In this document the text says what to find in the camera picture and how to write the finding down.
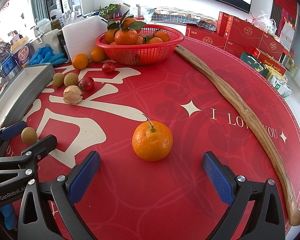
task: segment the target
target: paper towel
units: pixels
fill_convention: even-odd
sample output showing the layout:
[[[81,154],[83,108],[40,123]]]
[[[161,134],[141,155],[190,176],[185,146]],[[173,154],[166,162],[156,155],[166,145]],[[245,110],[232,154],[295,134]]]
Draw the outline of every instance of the paper towel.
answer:
[[[107,31],[107,24],[98,15],[70,23],[62,28],[71,59],[80,53],[90,58],[98,36]]]

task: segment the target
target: red tablecloth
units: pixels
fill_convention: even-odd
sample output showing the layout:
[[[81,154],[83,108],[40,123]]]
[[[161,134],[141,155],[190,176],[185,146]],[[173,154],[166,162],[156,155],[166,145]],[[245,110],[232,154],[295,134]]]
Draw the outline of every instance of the red tablecloth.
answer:
[[[282,156],[299,205],[300,130],[285,101],[236,57],[189,38],[182,45],[228,82],[257,114]],[[72,66],[56,69],[93,77],[94,90],[73,106],[63,103],[64,87],[50,85],[26,115],[39,139],[48,134],[58,138],[58,150],[39,163],[41,181],[67,174],[90,150],[100,153],[100,169],[75,205],[99,240],[205,239],[227,208],[202,168],[206,151],[248,180],[273,178],[284,203],[279,180],[253,133],[213,84],[180,56],[173,54],[149,66],[119,65],[111,75],[100,71],[101,65],[90,63],[81,73]],[[142,113],[172,131],[172,150],[161,161],[146,162],[133,152],[131,137],[144,121]],[[17,137],[7,152],[17,155],[25,148]],[[234,239],[251,208],[250,203]],[[53,214],[68,237],[58,212]]]

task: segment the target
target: fruit basket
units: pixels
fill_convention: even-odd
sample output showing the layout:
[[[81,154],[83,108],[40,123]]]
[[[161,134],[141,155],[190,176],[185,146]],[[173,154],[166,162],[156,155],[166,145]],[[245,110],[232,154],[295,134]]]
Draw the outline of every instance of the fruit basket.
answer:
[[[96,46],[105,50],[107,56],[124,65],[148,65],[160,62],[169,57],[176,45],[184,40],[184,36],[176,29],[161,25],[146,25],[141,33],[152,35],[155,30],[161,29],[169,34],[170,41],[156,44],[142,45],[107,45],[105,33],[96,39]]]

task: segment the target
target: cherry tomato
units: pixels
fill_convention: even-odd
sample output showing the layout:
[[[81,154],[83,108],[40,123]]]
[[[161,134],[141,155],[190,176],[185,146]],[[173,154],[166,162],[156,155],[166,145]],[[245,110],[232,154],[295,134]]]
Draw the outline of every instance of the cherry tomato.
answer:
[[[114,70],[115,70],[115,64],[111,61],[106,62],[102,65],[102,71],[104,73],[109,74],[109,73],[113,72]]]
[[[80,80],[78,87],[82,91],[89,91],[94,86],[94,80],[92,77],[84,77],[82,80]]]

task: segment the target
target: wooden back scratcher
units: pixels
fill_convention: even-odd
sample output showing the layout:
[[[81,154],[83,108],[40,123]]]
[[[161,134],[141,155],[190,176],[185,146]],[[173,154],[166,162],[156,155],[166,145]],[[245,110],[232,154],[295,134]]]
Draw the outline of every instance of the wooden back scratcher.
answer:
[[[204,74],[223,95],[223,97],[238,111],[243,121],[254,133],[263,149],[267,153],[275,172],[280,180],[286,208],[289,216],[289,222],[292,226],[300,225],[300,210],[297,208],[297,199],[293,186],[288,177],[287,171],[283,165],[273,141],[264,129],[262,123],[250,107],[243,101],[240,95],[222,78],[216,75],[201,59],[184,47],[177,45],[175,52],[183,57],[195,69]]]

